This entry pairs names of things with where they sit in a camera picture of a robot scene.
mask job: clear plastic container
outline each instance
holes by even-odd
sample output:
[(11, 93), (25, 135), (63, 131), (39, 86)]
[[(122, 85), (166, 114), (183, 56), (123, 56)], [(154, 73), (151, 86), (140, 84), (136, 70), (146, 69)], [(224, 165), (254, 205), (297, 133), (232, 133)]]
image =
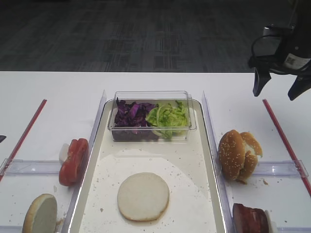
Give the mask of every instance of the clear plastic container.
[[(108, 129), (114, 141), (183, 141), (187, 140), (189, 130), (196, 129), (194, 110), (191, 106), (191, 97), (186, 91), (120, 91), (115, 93), (113, 107), (110, 113)], [(177, 108), (181, 102), (185, 108), (187, 124), (177, 127), (155, 127), (147, 122), (147, 126), (124, 127), (116, 126), (115, 118), (118, 113), (118, 104), (124, 100), (126, 104), (149, 103), (155, 106), (170, 104)]]

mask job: gray carpet floor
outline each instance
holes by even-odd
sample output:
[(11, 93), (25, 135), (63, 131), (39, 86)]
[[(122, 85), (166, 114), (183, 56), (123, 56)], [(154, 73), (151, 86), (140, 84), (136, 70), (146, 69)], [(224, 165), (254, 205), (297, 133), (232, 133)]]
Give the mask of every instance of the gray carpet floor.
[(254, 39), (291, 13), (285, 0), (26, 2), (0, 13), (0, 70), (251, 72)]

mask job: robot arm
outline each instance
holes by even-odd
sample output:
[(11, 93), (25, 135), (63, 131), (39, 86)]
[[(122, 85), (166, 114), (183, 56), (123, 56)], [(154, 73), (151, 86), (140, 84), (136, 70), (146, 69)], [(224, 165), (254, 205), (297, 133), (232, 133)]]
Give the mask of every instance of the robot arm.
[[(290, 100), (296, 99), (311, 88), (311, 0), (296, 0), (297, 21), (294, 28), (266, 27), (266, 35), (252, 45), (248, 65), (255, 68), (253, 93), (258, 96), (271, 79), (270, 73), (293, 74), (297, 78), (288, 92)], [(273, 55), (256, 56), (254, 46), (260, 39), (274, 37), (280, 44)]]

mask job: shredded lettuce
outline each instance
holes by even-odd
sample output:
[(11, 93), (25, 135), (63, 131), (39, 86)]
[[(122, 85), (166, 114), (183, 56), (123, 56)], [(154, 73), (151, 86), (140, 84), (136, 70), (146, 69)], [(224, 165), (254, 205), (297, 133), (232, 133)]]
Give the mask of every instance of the shredded lettuce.
[[(177, 107), (171, 104), (157, 104), (146, 117), (146, 121), (153, 127), (183, 127), (188, 126), (187, 110), (181, 101)], [(154, 130), (156, 135), (170, 140), (173, 134), (183, 133), (184, 130)]]

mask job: white bread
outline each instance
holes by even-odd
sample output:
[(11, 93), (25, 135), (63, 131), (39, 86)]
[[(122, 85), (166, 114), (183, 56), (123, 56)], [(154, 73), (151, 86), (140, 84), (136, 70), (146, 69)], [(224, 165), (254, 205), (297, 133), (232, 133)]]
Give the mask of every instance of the white bread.
[(22, 233), (54, 233), (57, 203), (51, 194), (42, 194), (30, 205)]
[(118, 207), (129, 220), (158, 219), (169, 203), (170, 191), (166, 182), (154, 173), (143, 172), (128, 177), (118, 192)]

